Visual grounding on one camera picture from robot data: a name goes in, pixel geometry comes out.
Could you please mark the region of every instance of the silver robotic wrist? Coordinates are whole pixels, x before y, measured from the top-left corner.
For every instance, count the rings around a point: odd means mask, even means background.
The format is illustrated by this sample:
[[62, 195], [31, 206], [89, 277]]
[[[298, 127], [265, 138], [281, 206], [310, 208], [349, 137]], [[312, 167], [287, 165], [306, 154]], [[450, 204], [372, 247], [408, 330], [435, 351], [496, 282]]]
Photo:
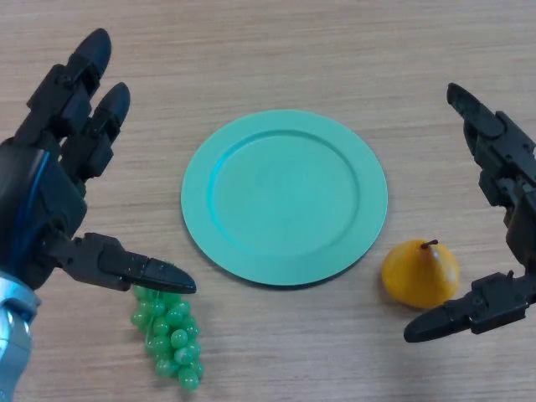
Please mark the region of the silver robotic wrist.
[[30, 324], [40, 304], [21, 281], [0, 270], [0, 402], [13, 399], [32, 352]]

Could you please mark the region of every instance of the green plate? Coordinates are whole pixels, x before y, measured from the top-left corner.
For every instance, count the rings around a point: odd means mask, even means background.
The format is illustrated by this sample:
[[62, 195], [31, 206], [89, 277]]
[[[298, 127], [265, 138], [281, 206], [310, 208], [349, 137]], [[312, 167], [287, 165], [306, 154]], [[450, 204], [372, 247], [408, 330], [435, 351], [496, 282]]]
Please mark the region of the green plate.
[[300, 286], [372, 245], [387, 183], [367, 144], [305, 111], [264, 111], [216, 131], [183, 180], [184, 221], [217, 265], [248, 281]]

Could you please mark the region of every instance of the table surface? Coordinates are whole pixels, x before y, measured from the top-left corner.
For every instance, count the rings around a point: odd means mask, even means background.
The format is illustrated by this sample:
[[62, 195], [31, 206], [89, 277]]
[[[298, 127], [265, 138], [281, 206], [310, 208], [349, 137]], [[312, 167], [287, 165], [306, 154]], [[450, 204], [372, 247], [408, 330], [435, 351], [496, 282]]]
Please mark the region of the table surface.
[[[514, 269], [503, 211], [478, 186], [455, 81], [536, 132], [536, 3], [398, 0], [1, 0], [0, 136], [50, 65], [93, 28], [113, 55], [97, 98], [119, 80], [131, 112], [104, 177], [88, 185], [81, 231], [174, 261], [198, 283], [206, 376], [196, 395], [157, 379], [129, 323], [130, 294], [61, 271], [38, 292], [34, 352], [18, 401], [535, 400], [536, 317], [481, 336], [406, 344], [415, 316], [379, 285], [383, 257], [414, 237], [438, 238], [461, 264], [460, 295]], [[196, 148], [254, 111], [298, 108], [351, 127], [377, 152], [389, 216], [371, 251], [321, 286], [247, 286], [196, 249], [178, 208]]]

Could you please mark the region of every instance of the grape cluster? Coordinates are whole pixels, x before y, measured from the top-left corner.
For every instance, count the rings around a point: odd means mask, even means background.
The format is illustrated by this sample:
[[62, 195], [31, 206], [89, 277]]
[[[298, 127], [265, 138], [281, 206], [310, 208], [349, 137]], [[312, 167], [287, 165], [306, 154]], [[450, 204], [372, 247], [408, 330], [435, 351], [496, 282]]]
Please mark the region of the grape cluster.
[[190, 304], [177, 293], [133, 287], [138, 300], [131, 322], [145, 333], [145, 349], [152, 356], [157, 374], [178, 377], [183, 389], [194, 391], [203, 377], [199, 361], [199, 329], [190, 315]]

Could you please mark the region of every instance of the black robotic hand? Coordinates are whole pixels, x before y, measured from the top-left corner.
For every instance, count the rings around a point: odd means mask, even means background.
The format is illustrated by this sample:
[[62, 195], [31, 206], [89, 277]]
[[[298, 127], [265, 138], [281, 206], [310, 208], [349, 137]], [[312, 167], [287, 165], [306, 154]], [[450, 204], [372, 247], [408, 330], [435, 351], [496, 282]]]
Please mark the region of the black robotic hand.
[[423, 342], [471, 329], [482, 333], [525, 318], [536, 302], [536, 161], [534, 142], [501, 111], [493, 114], [459, 85], [450, 84], [447, 101], [464, 120], [463, 131], [479, 185], [491, 206], [506, 209], [506, 241], [525, 268], [513, 277], [495, 273], [472, 283], [458, 300], [425, 312], [405, 329], [408, 342]]
[[110, 37], [97, 29], [67, 65], [50, 70], [28, 102], [28, 117], [0, 146], [0, 273], [32, 290], [61, 267], [77, 281], [120, 291], [138, 284], [194, 293], [186, 272], [125, 251], [117, 239], [72, 240], [86, 213], [85, 182], [104, 172], [130, 105], [120, 83], [89, 116], [110, 56]]

